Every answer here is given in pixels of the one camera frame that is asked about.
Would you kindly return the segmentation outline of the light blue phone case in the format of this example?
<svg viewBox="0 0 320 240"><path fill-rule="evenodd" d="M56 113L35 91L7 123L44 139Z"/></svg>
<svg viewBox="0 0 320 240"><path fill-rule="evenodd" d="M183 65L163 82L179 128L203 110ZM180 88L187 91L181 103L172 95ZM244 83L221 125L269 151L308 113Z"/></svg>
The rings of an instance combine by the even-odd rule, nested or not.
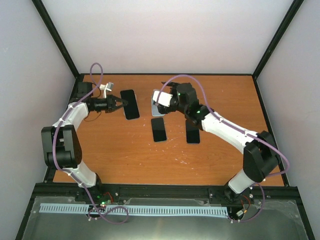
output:
<svg viewBox="0 0 320 240"><path fill-rule="evenodd" d="M156 106L155 101L153 100L153 95L154 95L154 93L155 93L156 91L158 91L158 89L154 89L154 90L153 90L153 93L152 93L152 95L151 95L151 115L152 115L153 117L163 117L164 114L161 114L161 113L159 112L158 107Z"/></svg>

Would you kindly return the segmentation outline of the blue phone black screen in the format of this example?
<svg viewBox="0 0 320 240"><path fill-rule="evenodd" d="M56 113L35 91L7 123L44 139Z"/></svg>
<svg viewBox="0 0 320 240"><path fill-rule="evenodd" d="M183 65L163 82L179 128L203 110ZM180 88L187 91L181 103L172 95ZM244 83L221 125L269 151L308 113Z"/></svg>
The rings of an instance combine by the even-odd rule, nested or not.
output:
<svg viewBox="0 0 320 240"><path fill-rule="evenodd" d="M200 131L197 127L193 126L188 120L185 121L186 142L188 144L200 143Z"/></svg>

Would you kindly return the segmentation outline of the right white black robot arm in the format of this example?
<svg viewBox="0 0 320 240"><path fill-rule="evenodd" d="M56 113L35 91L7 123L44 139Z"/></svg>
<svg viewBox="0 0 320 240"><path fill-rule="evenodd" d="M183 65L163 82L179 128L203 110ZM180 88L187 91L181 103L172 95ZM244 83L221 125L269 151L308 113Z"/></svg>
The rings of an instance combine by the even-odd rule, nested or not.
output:
<svg viewBox="0 0 320 240"><path fill-rule="evenodd" d="M267 131L243 128L200 103L190 83L168 83L170 92L154 91L152 100L161 114L180 112L195 128L211 133L235 147L242 155L242 169L224 187L223 195L234 202L247 188L261 183L279 165L275 141Z"/></svg>

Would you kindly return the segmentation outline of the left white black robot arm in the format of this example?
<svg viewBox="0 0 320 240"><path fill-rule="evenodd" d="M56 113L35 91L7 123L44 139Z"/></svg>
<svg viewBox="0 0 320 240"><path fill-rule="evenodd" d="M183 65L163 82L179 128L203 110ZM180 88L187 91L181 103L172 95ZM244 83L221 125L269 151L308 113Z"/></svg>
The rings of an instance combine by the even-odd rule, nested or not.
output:
<svg viewBox="0 0 320 240"><path fill-rule="evenodd" d="M128 104L126 100L109 94L113 86L112 82L100 86L93 82L78 83L77 92L69 100L61 118L41 130L47 167L67 174L79 187L87 188L86 195L95 202L103 198L104 188L100 186L99 175L90 170L83 160L77 129L91 112L112 113Z"/></svg>

